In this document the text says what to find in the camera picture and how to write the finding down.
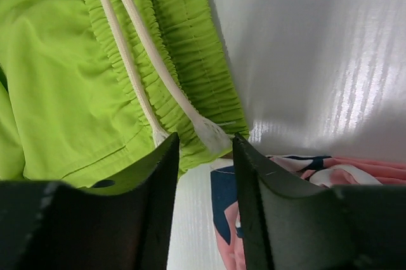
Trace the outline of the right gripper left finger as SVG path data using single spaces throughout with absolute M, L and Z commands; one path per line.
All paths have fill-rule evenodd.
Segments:
M 1 183 L 2 269 L 165 269 L 180 141 L 91 188 Z

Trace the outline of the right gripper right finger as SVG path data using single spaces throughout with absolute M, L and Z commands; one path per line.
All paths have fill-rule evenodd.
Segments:
M 405 188 L 322 188 L 233 139 L 248 269 L 404 269 Z

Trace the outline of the pink shark print shorts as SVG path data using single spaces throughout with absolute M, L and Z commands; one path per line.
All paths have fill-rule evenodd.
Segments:
M 405 166 L 241 155 L 211 172 L 227 269 L 404 269 Z

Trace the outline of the lime green shorts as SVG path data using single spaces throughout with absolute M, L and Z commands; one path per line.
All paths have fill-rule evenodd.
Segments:
M 180 137 L 180 172 L 249 128 L 208 0 L 1 0 L 1 179 L 88 188 Z

